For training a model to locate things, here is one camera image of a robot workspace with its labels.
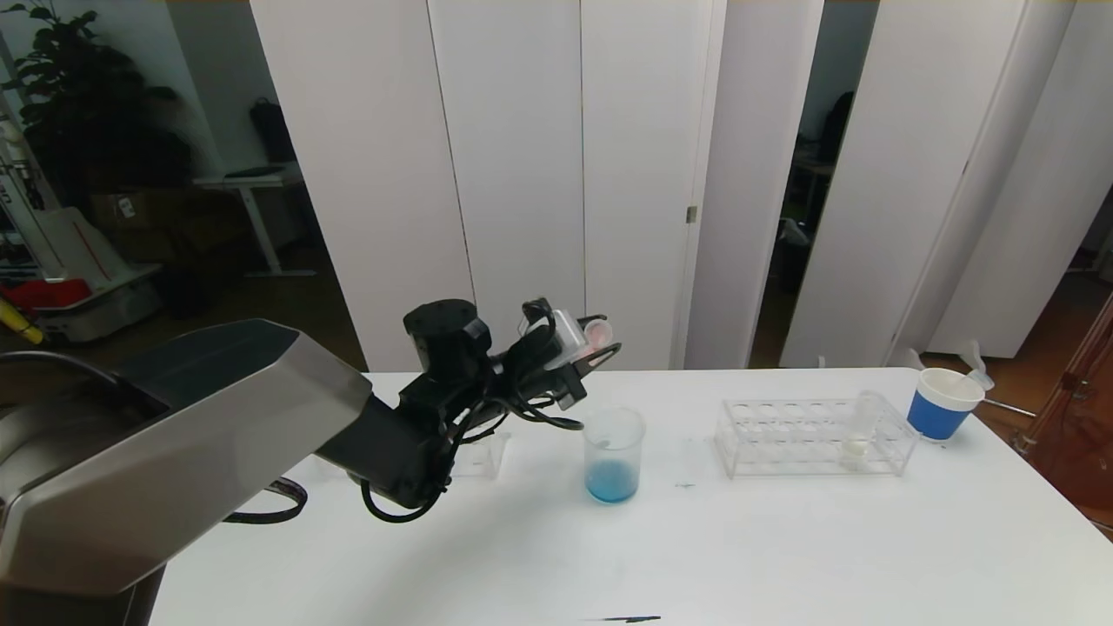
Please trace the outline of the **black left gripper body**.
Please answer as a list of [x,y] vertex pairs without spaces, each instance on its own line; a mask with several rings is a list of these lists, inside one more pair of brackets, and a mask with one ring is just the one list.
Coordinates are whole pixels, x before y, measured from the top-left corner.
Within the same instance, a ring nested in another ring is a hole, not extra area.
[[503,353],[503,391],[506,399],[529,403],[538,397],[555,397],[562,409],[587,397],[577,365],[565,362],[548,370],[561,356],[559,338],[520,338]]

